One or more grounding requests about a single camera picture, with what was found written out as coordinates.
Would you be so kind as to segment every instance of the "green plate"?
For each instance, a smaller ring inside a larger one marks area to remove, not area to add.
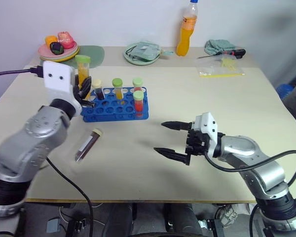
[[[132,63],[132,64],[135,64],[135,65],[139,65],[139,66],[145,66],[145,65],[149,65],[149,64],[151,64],[151,63],[154,63],[155,61],[157,61],[157,59],[160,57],[160,55],[158,55],[158,57],[156,57],[155,59],[153,59],[152,61],[148,61],[148,60],[145,60],[145,59],[137,59],[137,60],[132,60],[131,59],[131,57],[130,56],[128,56],[127,54],[126,54],[126,51],[127,50],[129,50],[130,48],[132,48],[132,47],[134,47],[134,46],[136,46],[138,43],[133,43],[133,44],[130,44],[130,45],[128,45],[126,48],[125,48],[125,50],[124,50],[124,52],[123,52],[123,55],[124,55],[124,58],[128,61],[128,62],[130,62],[130,63]]]
[[[86,55],[86,56],[91,57],[90,68],[95,68],[103,62],[104,49],[102,47],[96,46],[96,45],[80,45],[80,51],[79,51],[78,55]],[[77,68],[77,62],[75,61],[74,57],[67,60],[67,61],[60,62],[60,63]]]

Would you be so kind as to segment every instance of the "toy fruit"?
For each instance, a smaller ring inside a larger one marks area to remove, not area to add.
[[[74,46],[74,39],[70,36],[70,34],[67,31],[59,32],[58,40],[59,43],[61,43],[65,49],[72,48]]]
[[[48,48],[50,47],[50,44],[53,42],[58,42],[58,39],[56,36],[47,36],[45,38],[45,43]]]
[[[53,54],[59,55],[64,53],[64,47],[59,42],[52,42],[50,44],[50,51],[52,51]]]

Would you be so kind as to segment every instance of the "blue test tube rack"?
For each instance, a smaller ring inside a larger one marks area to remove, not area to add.
[[[134,107],[133,87],[124,87],[122,100],[117,100],[114,88],[104,88],[105,99],[99,100],[94,93],[90,96],[95,96],[93,102],[94,108],[83,107],[81,115],[85,122],[105,122],[105,121],[126,121],[126,120],[144,120],[148,119],[148,98],[147,89],[143,88],[144,92],[144,109],[142,112],[136,112]]]

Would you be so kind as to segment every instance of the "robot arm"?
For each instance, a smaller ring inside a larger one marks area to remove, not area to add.
[[[234,168],[220,168],[224,171],[239,171],[251,193],[255,196],[266,228],[267,236],[288,236],[296,232],[296,200],[289,192],[282,167],[271,161],[254,169],[246,169],[267,160],[257,143],[244,136],[225,136],[217,132],[217,124],[210,113],[197,116],[195,122],[165,122],[165,127],[187,130],[186,154],[178,154],[167,148],[154,148],[167,158],[189,165],[191,155],[205,155],[227,162]]]
[[[91,78],[78,88],[71,67],[44,62],[43,75],[49,106],[42,106],[22,130],[0,145],[0,235],[17,231],[20,209],[31,181],[48,154],[67,137],[72,117],[81,113],[81,104],[92,106],[83,98]]]

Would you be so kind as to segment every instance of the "table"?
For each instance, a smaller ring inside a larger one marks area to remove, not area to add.
[[[203,156],[192,157],[190,166],[186,166],[155,152],[153,147],[181,153],[185,149],[186,132],[162,127],[164,121],[190,122],[210,111],[219,131],[251,137],[269,156],[296,150],[296,121],[249,55],[239,60],[245,76],[200,78],[193,59],[204,55],[202,48],[192,48],[187,58],[173,56],[144,67],[124,61],[122,47],[105,47],[105,52],[102,66],[90,70],[92,78],[111,86],[111,80],[120,77],[124,86],[131,86],[133,77],[142,77],[148,91],[149,119],[98,123],[84,123],[81,117],[72,119],[67,140],[49,157],[91,200],[254,201],[238,173],[219,171]],[[30,64],[38,62],[35,57]],[[0,143],[20,130],[41,105],[48,105],[43,80],[20,74],[0,98]],[[85,159],[76,163],[77,149],[95,127],[104,132],[103,136]],[[278,162],[289,180],[296,169],[296,155]],[[296,198],[296,181],[290,191]],[[33,180],[28,201],[84,199],[48,167]]]

